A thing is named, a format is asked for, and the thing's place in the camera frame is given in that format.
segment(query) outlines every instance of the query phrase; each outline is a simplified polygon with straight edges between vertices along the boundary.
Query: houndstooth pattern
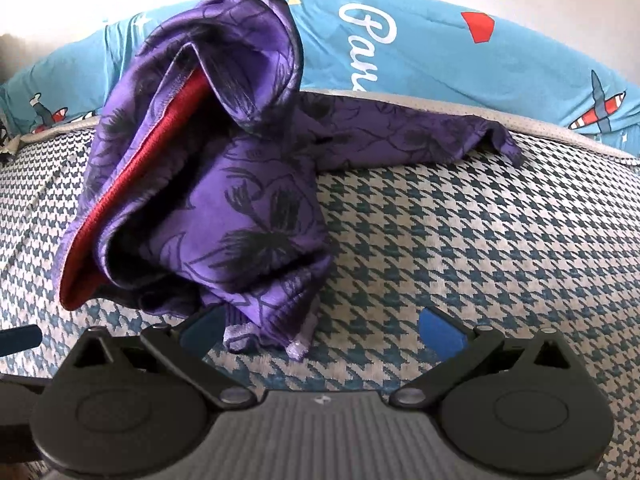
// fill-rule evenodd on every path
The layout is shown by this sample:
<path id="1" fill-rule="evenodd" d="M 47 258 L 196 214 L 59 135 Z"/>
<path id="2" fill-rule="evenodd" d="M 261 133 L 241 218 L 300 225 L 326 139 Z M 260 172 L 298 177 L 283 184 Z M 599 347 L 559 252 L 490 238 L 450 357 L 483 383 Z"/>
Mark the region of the houndstooth pattern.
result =
<path id="1" fill-rule="evenodd" d="M 50 262 L 75 213 L 91 138 L 79 130 L 26 147 L 0 170 L 2 328 L 35 322 L 45 334 L 1 371 L 51 375 L 85 327 L 123 335 L 158 321 L 108 301 L 73 313 L 52 303 Z M 527 157 L 518 170 L 473 153 L 449 166 L 321 176 L 336 263 L 308 359 L 218 345 L 207 360 L 258 390 L 388 392 L 436 363 L 417 333 L 427 305 L 514 336 L 555 326 L 616 419 L 603 471 L 640 478 L 639 177 L 572 146 L 516 140 Z"/>

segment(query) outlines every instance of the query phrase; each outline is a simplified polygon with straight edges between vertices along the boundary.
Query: houndstooth fabric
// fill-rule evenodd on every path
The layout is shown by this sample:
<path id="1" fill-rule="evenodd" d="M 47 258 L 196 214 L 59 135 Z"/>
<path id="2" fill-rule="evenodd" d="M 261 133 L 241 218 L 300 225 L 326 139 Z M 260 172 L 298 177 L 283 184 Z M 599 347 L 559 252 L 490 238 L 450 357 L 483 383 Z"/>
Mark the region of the houndstooth fabric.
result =
<path id="1" fill-rule="evenodd" d="M 39 348 L 2 359 L 0 371 L 48 376 L 87 326 L 124 335 L 158 322 L 107 301 L 73 313 L 52 304 L 50 263 L 75 212 L 92 134 L 28 146 L 0 170 L 1 327 L 34 322 L 44 332 Z M 519 170 L 473 153 L 450 166 L 321 176 L 337 257 L 309 358 L 220 345 L 207 359 L 258 390 L 389 392 L 436 362 L 418 338 L 424 306 L 508 335 L 555 326 L 616 419 L 603 471 L 640 478 L 639 177 L 572 146 L 516 140 L 527 157 Z"/>

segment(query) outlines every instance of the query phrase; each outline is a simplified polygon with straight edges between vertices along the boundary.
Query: metal bolt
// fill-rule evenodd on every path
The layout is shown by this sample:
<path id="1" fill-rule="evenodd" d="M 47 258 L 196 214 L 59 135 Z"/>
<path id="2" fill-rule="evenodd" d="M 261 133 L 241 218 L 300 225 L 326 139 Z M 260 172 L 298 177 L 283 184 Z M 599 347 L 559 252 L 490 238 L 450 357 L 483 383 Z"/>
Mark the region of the metal bolt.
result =
<path id="1" fill-rule="evenodd" d="M 402 388 L 394 394 L 396 402 L 403 406 L 415 406 L 426 399 L 426 395 L 418 388 Z"/>
<path id="2" fill-rule="evenodd" d="M 218 396 L 225 404 L 243 404 L 251 400 L 252 393 L 246 388 L 240 386 L 232 386 L 226 390 L 222 390 Z"/>

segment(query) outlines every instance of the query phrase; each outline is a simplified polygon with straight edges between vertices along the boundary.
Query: garment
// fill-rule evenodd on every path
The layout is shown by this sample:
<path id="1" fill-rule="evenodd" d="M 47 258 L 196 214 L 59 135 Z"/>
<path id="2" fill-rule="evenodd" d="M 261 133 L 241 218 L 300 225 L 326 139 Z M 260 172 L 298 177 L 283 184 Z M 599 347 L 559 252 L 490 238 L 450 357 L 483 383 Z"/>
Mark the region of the garment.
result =
<path id="1" fill-rule="evenodd" d="M 203 0 L 148 37 L 103 108 L 54 259 L 65 308 L 224 308 L 227 348 L 300 359 L 334 250 L 318 172 L 447 164 L 483 139 L 522 161 L 483 118 L 299 92 L 302 59 L 284 0 Z"/>

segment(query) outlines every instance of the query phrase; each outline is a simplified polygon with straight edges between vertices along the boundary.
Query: gray plastic base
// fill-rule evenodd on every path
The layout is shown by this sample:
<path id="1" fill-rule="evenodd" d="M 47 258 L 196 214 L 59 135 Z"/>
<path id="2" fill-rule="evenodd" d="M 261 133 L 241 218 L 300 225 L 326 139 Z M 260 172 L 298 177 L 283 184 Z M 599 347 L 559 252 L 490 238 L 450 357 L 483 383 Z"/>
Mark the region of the gray plastic base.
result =
<path id="1" fill-rule="evenodd" d="M 270 392 L 221 415 L 189 456 L 145 480 L 508 480 L 458 456 L 431 419 L 376 392 Z M 52 472 L 46 480 L 67 480 Z M 599 480 L 588 471 L 567 480 Z"/>

